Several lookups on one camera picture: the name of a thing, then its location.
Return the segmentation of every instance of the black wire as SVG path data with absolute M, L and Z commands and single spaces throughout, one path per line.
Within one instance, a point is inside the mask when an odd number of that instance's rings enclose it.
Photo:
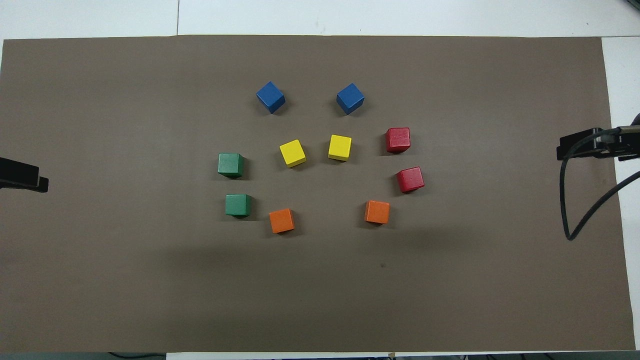
M 582 219 L 578 223 L 578 226 L 575 227 L 573 232 L 569 232 L 569 223 L 568 223 L 568 221 L 566 219 L 566 203 L 565 203 L 565 199 L 564 199 L 564 174 L 566 172 L 566 164 L 567 164 L 567 162 L 573 156 L 573 154 L 575 154 L 575 152 L 578 150 L 578 148 L 580 148 L 584 144 L 592 141 L 593 139 L 595 139 L 595 138 L 597 138 L 599 136 L 617 135 L 617 134 L 620 133 L 620 131 L 621 131 L 620 128 L 616 127 L 614 129 L 598 131 L 595 134 L 589 135 L 589 136 L 585 137 L 584 139 L 580 140 L 579 142 L 575 143 L 571 147 L 571 149 L 569 149 L 569 151 L 566 153 L 566 155 L 564 156 L 564 158 L 562 160 L 562 165 L 560 166 L 560 184 L 559 184 L 560 185 L 560 213 L 561 213 L 561 216 L 562 216 L 562 225 L 563 225 L 563 229 L 564 229 L 564 235 L 566 236 L 567 240 L 569 240 L 569 241 L 575 239 L 575 237 L 578 236 L 578 234 L 580 233 L 580 230 L 582 230 L 582 228 L 587 223 L 587 221 L 589 221 L 591 216 L 593 216 L 593 214 L 600 208 L 600 206 L 602 206 L 602 204 L 605 203 L 605 201 L 609 200 L 609 198 L 612 197 L 618 191 L 620 191 L 620 189 L 624 188 L 626 185 L 629 185 L 632 181 L 634 181 L 634 180 L 636 180 L 636 179 L 638 179 L 640 177 L 640 171 L 638 171 L 635 174 L 629 176 L 628 178 L 622 180 L 620 182 L 620 184 L 617 184 L 616 186 L 612 187 L 611 190 L 609 190 L 606 194 L 604 194 L 601 198 L 599 198 L 598 201 L 596 201 L 595 204 L 593 204 L 593 206 L 591 206 L 589 211 L 587 211 L 587 213 L 584 214 L 584 216 L 582 217 Z
M 116 354 L 114 352 L 109 352 L 109 354 L 115 356 L 115 357 L 119 357 L 120 359 L 144 359 L 146 357 L 166 357 L 166 354 L 142 354 L 142 355 L 132 355 L 132 356 L 125 356 L 125 355 L 120 355 L 120 354 Z

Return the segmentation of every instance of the brown mat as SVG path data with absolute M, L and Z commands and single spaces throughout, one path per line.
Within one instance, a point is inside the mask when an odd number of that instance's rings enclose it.
M 632 349 L 617 198 L 573 243 L 555 146 L 609 126 L 599 38 L 8 40 L 1 156 L 49 193 L 0 190 L 0 350 Z M 269 115 L 255 92 L 274 81 Z M 355 82 L 365 104 L 344 116 Z M 409 126 L 406 153 L 384 151 Z M 351 159 L 326 157 L 331 134 Z M 286 168 L 299 138 L 308 161 Z M 247 174 L 216 173 L 240 152 Z M 394 174 L 421 166 L 403 195 Z M 572 224 L 614 184 L 570 163 Z M 226 193 L 254 197 L 245 220 Z M 367 200 L 390 223 L 365 223 Z M 297 228 L 271 234 L 268 212 Z

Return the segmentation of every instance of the table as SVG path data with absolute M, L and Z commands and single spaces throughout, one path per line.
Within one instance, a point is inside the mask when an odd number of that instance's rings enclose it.
M 381 13 L 385 14 L 383 22 Z M 491 1 L 281 1 L 277 6 L 251 1 L 202 4 L 187 0 L 109 4 L 0 2 L 2 39 L 231 33 L 603 37 L 612 126 L 626 125 L 640 112 L 640 106 L 634 103 L 634 94 L 640 90 L 640 65 L 632 61 L 640 55 L 640 12 L 624 1 L 540 1 L 518 5 Z M 633 161 L 616 162 L 616 177 L 622 180 L 636 168 Z M 620 199 L 630 298 L 636 314 L 636 348 L 640 348 L 640 205 L 633 199 L 639 192 L 638 184 L 633 184 L 621 192 Z

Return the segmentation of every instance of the wooden block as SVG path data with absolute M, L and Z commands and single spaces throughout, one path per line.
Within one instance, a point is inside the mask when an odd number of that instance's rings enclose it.
M 362 92 L 360 92 L 360 89 L 358 89 L 354 83 L 351 83 L 346 88 L 340 90 L 335 100 L 344 113 L 349 115 L 364 103 L 364 95 L 362 95 Z
M 271 230 L 274 234 L 295 228 L 291 209 L 283 209 L 269 213 L 269 221 L 271 221 Z
M 245 193 L 228 193 L 225 201 L 225 214 L 233 217 L 251 215 L 251 197 Z
M 385 134 L 388 152 L 403 152 L 411 147 L 408 127 L 391 127 Z
M 386 224 L 389 222 L 390 208 L 391 205 L 388 202 L 369 200 L 364 211 L 364 220 L 376 224 Z
M 287 167 L 300 165 L 307 160 L 305 152 L 302 150 L 300 140 L 298 139 L 281 145 L 280 152 L 282 153 L 282 158 L 284 159 L 284 163 L 287 164 Z
M 272 82 L 268 82 L 255 95 L 270 113 L 274 113 L 284 105 L 284 94 Z
M 349 159 L 351 152 L 351 138 L 348 136 L 331 135 L 329 142 L 329 158 L 341 161 Z
M 218 155 L 218 173 L 227 177 L 241 177 L 244 172 L 244 158 L 234 152 Z
M 401 170 L 396 174 L 400 190 L 403 193 L 411 192 L 424 186 L 420 167 L 412 167 Z

